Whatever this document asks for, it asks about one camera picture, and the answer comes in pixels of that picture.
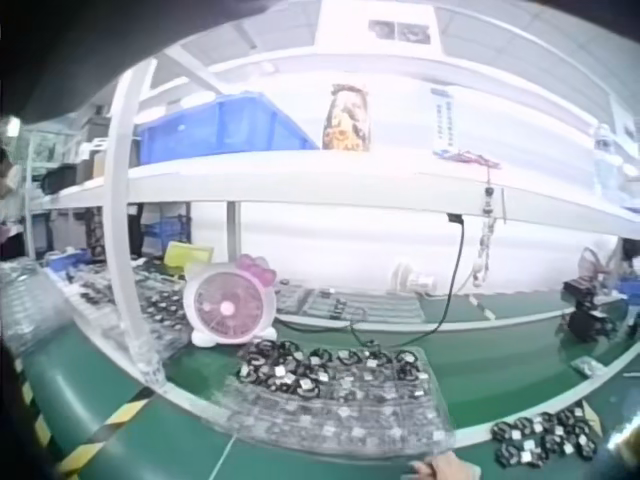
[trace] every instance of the hand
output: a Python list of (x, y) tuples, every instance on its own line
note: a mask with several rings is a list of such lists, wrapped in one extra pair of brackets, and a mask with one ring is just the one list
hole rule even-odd
[(447, 452), (424, 462), (412, 462), (418, 474), (416, 480), (472, 480), (473, 472), (453, 452)]

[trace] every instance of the plastic bottle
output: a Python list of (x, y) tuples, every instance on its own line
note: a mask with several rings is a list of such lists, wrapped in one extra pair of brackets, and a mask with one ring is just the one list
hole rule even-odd
[(618, 203), (622, 159), (615, 153), (613, 134), (608, 125), (601, 123), (596, 128), (593, 149), (596, 195)]

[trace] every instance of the yellow-black hazard tape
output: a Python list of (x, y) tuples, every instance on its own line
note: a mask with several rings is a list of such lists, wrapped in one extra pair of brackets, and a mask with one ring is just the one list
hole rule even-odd
[(131, 419), (142, 410), (149, 400), (151, 400), (154, 393), (153, 389), (143, 387), (131, 400), (116, 410), (84, 444), (78, 446), (62, 460), (62, 462), (58, 464), (58, 471), (67, 478), (75, 480), (74, 475), (77, 475), (78, 471), (89, 463), (118, 430), (126, 425), (127, 422), (131, 421)]
[(34, 429), (36, 432), (36, 437), (38, 438), (40, 445), (42, 445), (45, 448), (45, 450), (49, 452), (49, 454), (51, 455), (51, 458), (57, 462), (62, 459), (62, 453), (61, 453), (62, 451), (60, 450), (60, 447), (58, 446), (55, 439), (52, 437), (51, 431), (47, 426), (47, 422), (45, 421), (44, 417), (42, 416), (42, 413), (40, 412), (40, 407), (38, 406), (38, 403), (36, 402), (33, 396), (33, 390), (31, 389), (31, 384), (26, 379), (26, 376), (24, 373), (24, 367), (22, 365), (22, 360), (20, 359), (16, 360), (14, 367), (16, 369), (16, 372), (18, 373), (20, 385), (22, 385), (22, 398), (24, 399), (24, 402), (29, 407), (29, 410), (31, 411), (31, 414), (35, 422)]

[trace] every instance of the metal shelf post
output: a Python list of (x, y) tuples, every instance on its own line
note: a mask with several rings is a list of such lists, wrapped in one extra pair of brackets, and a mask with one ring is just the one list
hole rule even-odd
[(152, 61), (145, 60), (125, 72), (118, 81), (105, 160), (102, 221), (107, 266), (129, 352), (145, 383), (161, 388), (166, 384), (166, 377), (149, 326), (140, 311), (127, 234), (128, 171), (134, 117), (150, 68)]

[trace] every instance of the plug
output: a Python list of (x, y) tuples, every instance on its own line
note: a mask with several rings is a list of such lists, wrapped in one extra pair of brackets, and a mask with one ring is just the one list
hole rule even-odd
[(459, 213), (447, 213), (447, 218), (451, 223), (457, 223), (459, 225), (462, 225), (464, 223), (464, 219), (462, 218), (462, 215)]

